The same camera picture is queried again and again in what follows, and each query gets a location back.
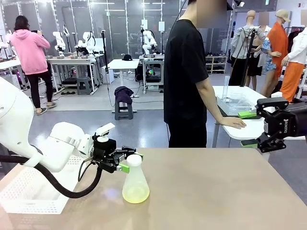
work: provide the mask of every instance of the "black hat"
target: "black hat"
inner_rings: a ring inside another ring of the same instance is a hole
[[[232,11],[232,7],[229,5],[229,3],[227,3],[227,11]]]
[[[123,61],[132,61],[132,57],[131,57],[131,55],[126,54],[122,60]]]

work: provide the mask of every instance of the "shoe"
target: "shoe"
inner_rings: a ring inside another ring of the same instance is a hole
[[[40,113],[36,112],[36,115],[42,115],[45,112],[47,112],[47,108],[42,108],[42,111]]]
[[[52,105],[47,105],[47,108],[48,109],[52,109],[52,108],[54,108],[56,106],[57,106],[57,104],[55,102],[53,102]]]

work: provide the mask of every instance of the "man's hand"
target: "man's hand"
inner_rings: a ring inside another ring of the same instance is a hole
[[[289,57],[288,57],[288,55],[287,55],[287,56],[285,56],[285,57],[283,58],[283,60],[282,60],[282,66],[285,66],[285,65],[287,64],[288,61],[289,61]]]
[[[220,121],[220,124],[223,126],[234,127],[237,129],[241,129],[246,126],[243,120],[237,117],[223,117],[222,120]]]
[[[280,57],[282,54],[278,51],[275,51],[275,52],[269,53],[269,55],[271,55],[272,57]]]

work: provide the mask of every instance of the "erlenmeyer flask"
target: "erlenmeyer flask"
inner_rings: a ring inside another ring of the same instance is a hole
[[[149,196],[149,187],[142,170],[142,158],[133,154],[128,156],[127,164],[130,168],[124,183],[122,195],[126,201],[133,204],[143,202]]]

